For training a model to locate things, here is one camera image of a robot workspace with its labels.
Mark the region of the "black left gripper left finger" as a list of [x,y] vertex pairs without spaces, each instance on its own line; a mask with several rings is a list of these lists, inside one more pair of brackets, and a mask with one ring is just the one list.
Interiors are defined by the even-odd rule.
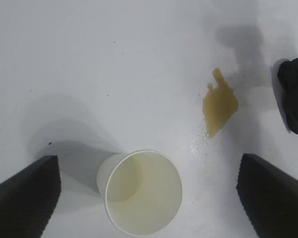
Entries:
[[0,184],[0,238],[39,238],[61,194],[57,156],[44,156]]

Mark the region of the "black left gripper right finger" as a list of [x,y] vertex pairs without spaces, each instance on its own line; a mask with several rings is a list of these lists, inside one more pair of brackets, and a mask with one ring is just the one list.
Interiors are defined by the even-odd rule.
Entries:
[[243,154],[236,190],[260,238],[298,238],[298,180],[255,154]]

